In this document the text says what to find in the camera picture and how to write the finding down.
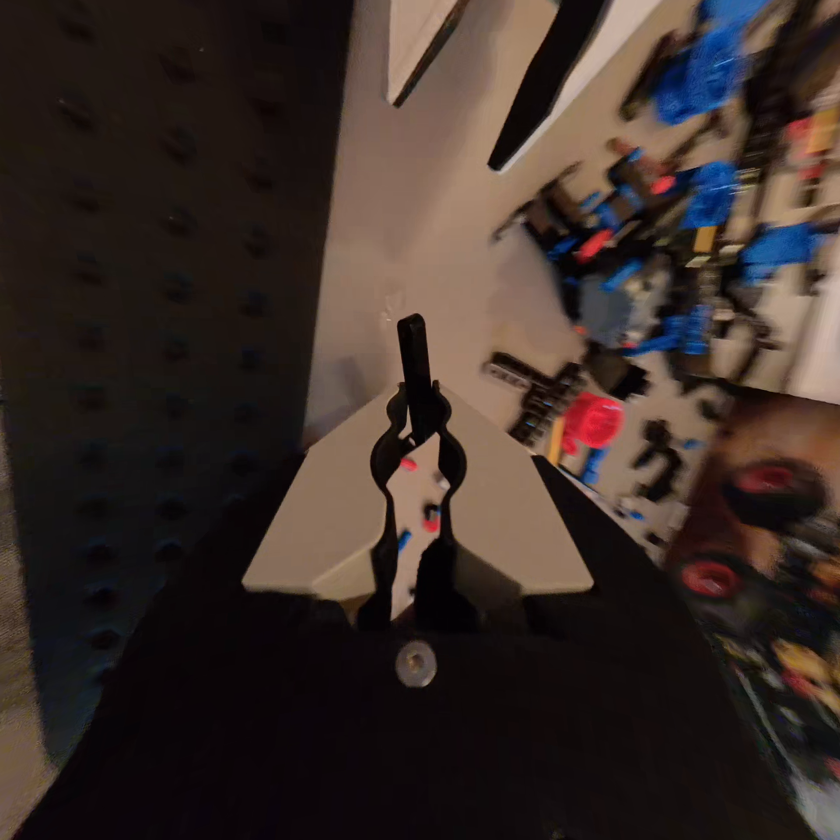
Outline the black grey motor assembly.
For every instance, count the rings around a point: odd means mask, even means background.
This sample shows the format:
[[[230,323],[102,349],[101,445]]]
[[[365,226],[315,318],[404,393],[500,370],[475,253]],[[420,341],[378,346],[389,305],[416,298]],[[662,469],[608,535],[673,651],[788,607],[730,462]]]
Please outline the black grey motor assembly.
[[[640,341],[655,263],[690,202],[691,175],[623,140],[607,147],[615,160],[605,173],[606,192],[573,196],[567,182],[581,168],[577,161],[513,210],[490,241],[521,228],[551,268],[574,330],[609,350],[629,350]]]

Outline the scattered red blue pins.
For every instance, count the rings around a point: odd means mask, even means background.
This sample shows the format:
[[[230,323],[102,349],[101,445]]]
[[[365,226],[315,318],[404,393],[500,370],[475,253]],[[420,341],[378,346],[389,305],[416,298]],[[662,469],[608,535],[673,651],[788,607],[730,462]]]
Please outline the scattered red blue pins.
[[[401,469],[409,473],[415,473],[419,470],[418,463],[412,457],[404,456],[402,457]],[[435,486],[443,491],[444,493],[449,489],[449,482],[448,479],[444,476],[441,471],[436,471],[433,474],[433,483]],[[430,534],[438,534],[440,526],[439,526],[439,519],[440,519],[440,505],[438,502],[433,500],[428,500],[423,504],[422,507],[422,518],[421,518],[421,526],[423,530]],[[412,541],[414,535],[414,531],[408,527],[404,527],[398,531],[397,536],[397,552],[402,553],[406,546]]]

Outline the blue hinged fender panel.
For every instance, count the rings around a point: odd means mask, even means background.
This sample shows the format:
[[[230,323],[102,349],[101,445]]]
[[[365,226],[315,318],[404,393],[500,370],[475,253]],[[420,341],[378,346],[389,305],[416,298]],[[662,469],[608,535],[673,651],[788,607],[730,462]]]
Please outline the blue hinged fender panel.
[[[742,285],[756,287],[780,267],[811,262],[827,236],[808,223],[767,227],[740,254]]]

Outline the red wheel rim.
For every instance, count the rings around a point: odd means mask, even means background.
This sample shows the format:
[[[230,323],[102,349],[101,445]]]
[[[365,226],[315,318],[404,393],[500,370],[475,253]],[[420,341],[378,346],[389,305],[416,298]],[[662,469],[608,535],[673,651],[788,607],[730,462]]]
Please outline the red wheel rim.
[[[624,416],[622,403],[582,392],[563,415],[563,454],[577,455],[580,446],[598,450],[611,447],[623,429]]]

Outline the black dotted mat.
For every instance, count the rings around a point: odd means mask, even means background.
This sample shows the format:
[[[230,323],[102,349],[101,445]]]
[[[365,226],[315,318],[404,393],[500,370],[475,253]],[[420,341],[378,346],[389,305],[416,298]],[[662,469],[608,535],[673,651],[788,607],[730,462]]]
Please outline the black dotted mat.
[[[43,740],[301,440],[353,2],[2,2],[2,395]]]

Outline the black straight beam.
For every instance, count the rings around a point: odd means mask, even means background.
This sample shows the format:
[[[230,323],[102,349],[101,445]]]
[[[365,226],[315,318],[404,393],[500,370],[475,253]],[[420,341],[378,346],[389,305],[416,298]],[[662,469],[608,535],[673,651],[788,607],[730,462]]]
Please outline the black straight beam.
[[[507,433],[527,448],[542,441],[556,419],[568,412],[585,385],[581,364],[567,363],[556,374],[547,375],[503,352],[493,353],[483,363],[482,371],[520,391],[519,415]]]

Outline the toy truck box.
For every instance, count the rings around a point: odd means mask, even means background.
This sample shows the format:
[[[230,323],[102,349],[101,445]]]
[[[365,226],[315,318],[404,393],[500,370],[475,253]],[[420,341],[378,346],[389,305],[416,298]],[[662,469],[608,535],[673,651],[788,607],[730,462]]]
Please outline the toy truck box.
[[[838,838],[839,409],[737,400],[665,568],[787,800]]]

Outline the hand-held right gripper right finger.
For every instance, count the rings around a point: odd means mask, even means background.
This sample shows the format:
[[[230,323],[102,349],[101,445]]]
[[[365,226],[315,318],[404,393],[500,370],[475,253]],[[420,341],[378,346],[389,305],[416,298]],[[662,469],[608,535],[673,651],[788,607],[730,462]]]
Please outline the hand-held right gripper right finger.
[[[434,385],[437,467],[448,484],[434,541],[434,625],[519,622],[529,597],[578,595],[592,573],[529,451]]]

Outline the black angled connector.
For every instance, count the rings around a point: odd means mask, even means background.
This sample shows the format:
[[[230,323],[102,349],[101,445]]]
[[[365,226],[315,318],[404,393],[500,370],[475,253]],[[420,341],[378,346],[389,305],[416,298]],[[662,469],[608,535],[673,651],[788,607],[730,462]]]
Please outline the black angled connector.
[[[643,439],[645,446],[631,462],[630,469],[638,471],[654,465],[659,470],[646,485],[638,485],[634,494],[659,504],[674,493],[686,462],[674,447],[674,435],[666,420],[659,418],[646,421]]]

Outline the grey desk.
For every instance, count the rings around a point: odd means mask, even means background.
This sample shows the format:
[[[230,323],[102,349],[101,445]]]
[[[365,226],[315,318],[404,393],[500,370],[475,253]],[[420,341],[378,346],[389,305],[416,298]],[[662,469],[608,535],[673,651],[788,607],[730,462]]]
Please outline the grey desk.
[[[304,445],[402,375],[396,321],[426,320],[433,375],[491,421],[519,395],[480,370],[505,351],[544,373],[582,352],[538,247],[497,226],[546,181],[580,161],[577,197],[606,190],[614,137],[666,157],[702,118],[667,128],[616,109],[655,41],[683,32],[697,2],[616,2],[570,83],[576,99],[503,173],[487,159],[516,88],[555,14],[551,2],[470,2],[400,108],[382,94],[389,2],[353,10]]]

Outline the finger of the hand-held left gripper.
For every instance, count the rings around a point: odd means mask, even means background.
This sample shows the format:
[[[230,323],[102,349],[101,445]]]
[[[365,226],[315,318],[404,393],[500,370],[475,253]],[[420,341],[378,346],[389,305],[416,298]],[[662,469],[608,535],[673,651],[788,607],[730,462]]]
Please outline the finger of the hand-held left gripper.
[[[490,152],[509,170],[658,7],[657,1],[561,1]]]
[[[391,1],[387,102],[399,109],[455,32],[469,1]]]

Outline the blue angle beam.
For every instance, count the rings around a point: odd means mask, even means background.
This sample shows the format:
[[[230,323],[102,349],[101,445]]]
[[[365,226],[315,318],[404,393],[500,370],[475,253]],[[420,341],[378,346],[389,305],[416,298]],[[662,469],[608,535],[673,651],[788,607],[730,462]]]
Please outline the blue angle beam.
[[[651,353],[677,351],[688,356],[702,355],[710,349],[709,334],[713,323],[714,307],[699,304],[687,314],[666,317],[661,323],[659,336],[646,339],[633,348],[623,351],[626,358]]]

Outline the black bent long beam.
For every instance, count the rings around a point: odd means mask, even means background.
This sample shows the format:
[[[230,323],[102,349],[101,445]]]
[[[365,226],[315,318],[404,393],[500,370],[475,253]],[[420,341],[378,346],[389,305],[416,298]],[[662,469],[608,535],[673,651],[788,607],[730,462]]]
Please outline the black bent long beam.
[[[414,313],[401,319],[396,330],[412,427],[410,438],[413,446],[418,448],[436,434],[439,425],[439,405],[429,367],[426,323],[420,314]]]

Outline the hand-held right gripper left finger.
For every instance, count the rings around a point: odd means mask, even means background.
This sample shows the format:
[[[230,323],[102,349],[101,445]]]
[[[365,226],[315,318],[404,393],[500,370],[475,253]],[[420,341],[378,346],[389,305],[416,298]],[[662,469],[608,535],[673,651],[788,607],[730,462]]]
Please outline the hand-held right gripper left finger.
[[[398,538],[387,483],[406,420],[396,387],[308,449],[244,574],[247,591],[355,606],[359,628],[389,627]]]

